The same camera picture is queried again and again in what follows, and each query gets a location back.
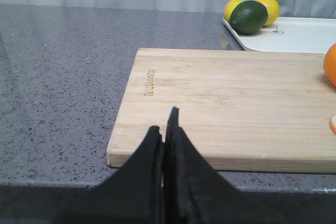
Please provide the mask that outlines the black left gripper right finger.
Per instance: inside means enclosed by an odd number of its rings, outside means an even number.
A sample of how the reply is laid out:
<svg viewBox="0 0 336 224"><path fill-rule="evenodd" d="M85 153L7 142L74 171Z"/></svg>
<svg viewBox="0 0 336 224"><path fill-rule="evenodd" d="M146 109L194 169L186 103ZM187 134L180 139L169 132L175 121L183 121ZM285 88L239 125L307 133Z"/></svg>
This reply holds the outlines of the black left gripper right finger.
<svg viewBox="0 0 336 224"><path fill-rule="evenodd" d="M166 223L265 223L261 205L214 171L179 126L173 107L164 153Z"/></svg>

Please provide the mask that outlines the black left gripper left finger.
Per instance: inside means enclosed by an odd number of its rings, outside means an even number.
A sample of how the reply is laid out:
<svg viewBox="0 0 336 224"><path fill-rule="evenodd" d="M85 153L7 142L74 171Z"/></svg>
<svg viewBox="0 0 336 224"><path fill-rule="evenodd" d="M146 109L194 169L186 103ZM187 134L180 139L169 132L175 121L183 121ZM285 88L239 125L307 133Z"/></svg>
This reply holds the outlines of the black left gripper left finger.
<svg viewBox="0 0 336 224"><path fill-rule="evenodd" d="M99 186L67 203L57 223L161 223L163 142L151 126L130 158Z"/></svg>

